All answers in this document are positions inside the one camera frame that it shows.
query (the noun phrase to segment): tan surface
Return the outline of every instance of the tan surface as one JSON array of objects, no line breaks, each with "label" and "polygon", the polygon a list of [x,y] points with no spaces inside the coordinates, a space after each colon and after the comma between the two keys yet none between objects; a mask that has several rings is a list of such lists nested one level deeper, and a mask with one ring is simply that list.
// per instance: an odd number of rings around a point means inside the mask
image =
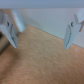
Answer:
[{"label": "tan surface", "polygon": [[0,56],[0,84],[84,84],[84,49],[28,26]]}]

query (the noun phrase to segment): white wall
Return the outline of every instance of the white wall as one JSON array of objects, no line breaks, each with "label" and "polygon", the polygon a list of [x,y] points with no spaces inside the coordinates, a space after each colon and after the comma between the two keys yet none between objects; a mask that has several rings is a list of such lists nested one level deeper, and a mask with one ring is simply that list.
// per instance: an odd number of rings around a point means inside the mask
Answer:
[{"label": "white wall", "polygon": [[0,8],[84,7],[84,0],[0,0]]},{"label": "white wall", "polygon": [[[81,8],[52,8],[52,9],[19,9],[25,25],[32,25],[52,35],[64,39],[67,25],[74,19],[74,14]],[[84,28],[74,44],[84,47]]]}]

